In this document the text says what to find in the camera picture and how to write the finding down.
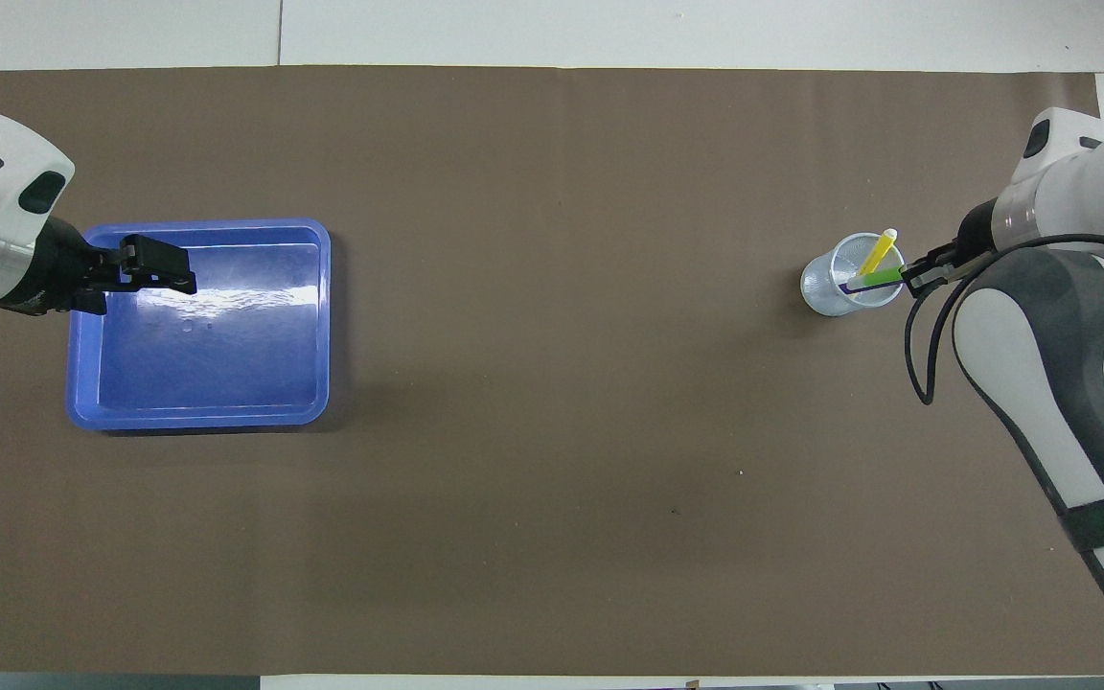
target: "brown paper sheet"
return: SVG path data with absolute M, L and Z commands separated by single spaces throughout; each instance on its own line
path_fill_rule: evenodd
M 295 67 L 0 74 L 89 227 L 306 214 L 333 390 L 294 433 L 66 418 L 0 310 L 0 671 L 1104 672 L 1104 599 L 906 296 L 1091 75 Z

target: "blue tray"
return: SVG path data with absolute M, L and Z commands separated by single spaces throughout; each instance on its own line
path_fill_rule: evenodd
M 109 294 L 73 311 L 66 412 L 83 428 L 307 424 L 330 390 L 330 237 L 310 219 L 104 224 L 190 251 L 198 294 Z

